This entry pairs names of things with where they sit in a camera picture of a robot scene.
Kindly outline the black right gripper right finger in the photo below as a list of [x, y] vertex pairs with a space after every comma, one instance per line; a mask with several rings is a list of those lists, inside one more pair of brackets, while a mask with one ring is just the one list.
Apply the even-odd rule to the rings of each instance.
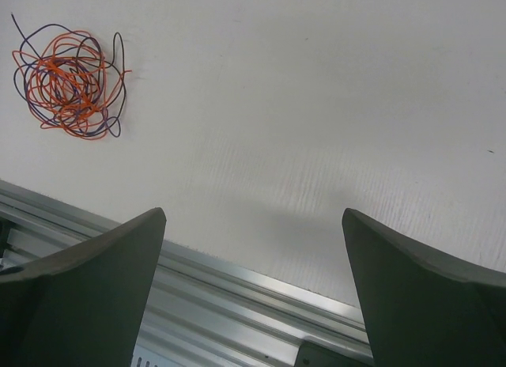
[[358, 210], [342, 228], [378, 366], [503, 366], [505, 274], [411, 239]]

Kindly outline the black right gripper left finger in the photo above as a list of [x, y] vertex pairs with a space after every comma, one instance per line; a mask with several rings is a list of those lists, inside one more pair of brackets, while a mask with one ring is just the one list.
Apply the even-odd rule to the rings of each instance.
[[166, 217], [153, 208], [1, 273], [3, 366], [129, 366]]

